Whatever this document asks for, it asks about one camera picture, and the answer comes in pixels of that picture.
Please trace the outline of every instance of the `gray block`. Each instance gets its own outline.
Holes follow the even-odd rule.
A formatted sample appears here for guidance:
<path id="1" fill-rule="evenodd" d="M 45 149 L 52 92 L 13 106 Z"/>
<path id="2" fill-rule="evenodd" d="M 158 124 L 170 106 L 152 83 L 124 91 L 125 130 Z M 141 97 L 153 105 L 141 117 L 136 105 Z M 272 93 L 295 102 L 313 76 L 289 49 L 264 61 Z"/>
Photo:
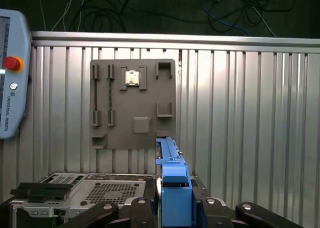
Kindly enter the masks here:
<path id="1" fill-rule="evenodd" d="M 135 134 L 148 134 L 150 132 L 150 117 L 134 117 L 133 132 Z"/>
<path id="2" fill-rule="evenodd" d="M 157 137 L 175 138 L 174 60 L 92 60 L 90 66 L 93 148 L 149 149 Z"/>

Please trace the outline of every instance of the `metal frame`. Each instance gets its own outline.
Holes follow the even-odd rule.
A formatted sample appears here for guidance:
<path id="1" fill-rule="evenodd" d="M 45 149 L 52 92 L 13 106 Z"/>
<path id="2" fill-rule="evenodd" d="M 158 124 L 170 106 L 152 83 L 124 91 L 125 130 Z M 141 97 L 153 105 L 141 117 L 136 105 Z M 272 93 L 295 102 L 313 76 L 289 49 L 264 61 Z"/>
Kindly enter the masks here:
<path id="1" fill-rule="evenodd" d="M 320 227 L 320 40 L 34 32 L 26 117 L 0 149 L 0 198 L 50 172 L 155 174 L 155 150 L 90 150 L 91 59 L 174 59 L 190 174 L 230 207 Z"/>

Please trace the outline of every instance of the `black plastic part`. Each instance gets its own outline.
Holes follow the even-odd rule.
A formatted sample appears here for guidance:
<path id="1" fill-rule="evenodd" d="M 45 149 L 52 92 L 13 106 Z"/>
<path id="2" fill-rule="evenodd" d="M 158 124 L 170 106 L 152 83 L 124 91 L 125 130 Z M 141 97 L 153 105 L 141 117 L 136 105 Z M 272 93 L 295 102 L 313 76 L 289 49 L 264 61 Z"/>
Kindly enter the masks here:
<path id="1" fill-rule="evenodd" d="M 117 219 L 119 208 L 116 204 L 98 203 L 85 212 L 70 219 L 58 228 L 103 228 L 105 224 Z"/>
<path id="2" fill-rule="evenodd" d="M 131 203 L 131 207 L 131 227 L 156 228 L 156 221 L 149 199 L 134 199 Z"/>
<path id="3" fill-rule="evenodd" d="M 72 187 L 71 184 L 20 183 L 10 194 L 28 199 L 29 202 L 45 202 L 48 199 L 62 200 L 68 197 Z"/>
<path id="4" fill-rule="evenodd" d="M 243 208 L 243 205 L 249 205 L 250 210 Z M 302 228 L 302 226 L 251 202 L 237 204 L 235 212 L 238 219 L 257 228 Z"/>
<path id="5" fill-rule="evenodd" d="M 204 199 L 202 205 L 208 227 L 234 228 L 231 219 L 225 214 L 220 201 L 215 199 L 214 203 L 208 203 L 208 201 Z"/>
<path id="6" fill-rule="evenodd" d="M 16 197 L 12 197 L 0 204 L 0 227 L 11 228 L 10 226 L 10 202 Z"/>

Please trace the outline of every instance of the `gray tool board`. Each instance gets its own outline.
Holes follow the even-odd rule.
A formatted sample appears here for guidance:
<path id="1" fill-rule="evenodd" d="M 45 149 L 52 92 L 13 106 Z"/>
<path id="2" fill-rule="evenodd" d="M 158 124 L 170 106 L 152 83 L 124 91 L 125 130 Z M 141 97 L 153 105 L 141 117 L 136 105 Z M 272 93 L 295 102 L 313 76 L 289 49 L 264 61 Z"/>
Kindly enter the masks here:
<path id="1" fill-rule="evenodd" d="M 92 60 L 92 148 L 150 149 L 176 135 L 175 62 Z"/>

